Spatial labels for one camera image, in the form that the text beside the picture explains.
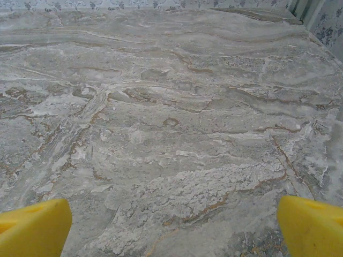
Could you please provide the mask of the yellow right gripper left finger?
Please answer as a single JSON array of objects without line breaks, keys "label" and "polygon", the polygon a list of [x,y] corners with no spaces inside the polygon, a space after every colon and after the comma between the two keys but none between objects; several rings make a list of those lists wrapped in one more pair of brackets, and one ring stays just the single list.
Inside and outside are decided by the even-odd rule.
[{"label": "yellow right gripper left finger", "polygon": [[61,257],[71,224],[65,199],[0,213],[0,257]]}]

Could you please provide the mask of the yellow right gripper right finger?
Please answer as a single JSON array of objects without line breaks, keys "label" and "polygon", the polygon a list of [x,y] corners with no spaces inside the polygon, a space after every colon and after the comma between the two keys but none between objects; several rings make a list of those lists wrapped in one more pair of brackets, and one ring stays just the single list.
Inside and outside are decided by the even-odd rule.
[{"label": "yellow right gripper right finger", "polygon": [[288,195],[277,220],[291,257],[343,257],[343,207]]}]

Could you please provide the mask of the aluminium frame corner post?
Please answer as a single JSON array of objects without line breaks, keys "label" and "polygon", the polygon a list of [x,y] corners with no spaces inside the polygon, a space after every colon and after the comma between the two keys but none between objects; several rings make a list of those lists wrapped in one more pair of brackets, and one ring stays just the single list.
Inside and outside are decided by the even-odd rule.
[{"label": "aluminium frame corner post", "polygon": [[289,0],[287,9],[310,30],[325,0]]}]

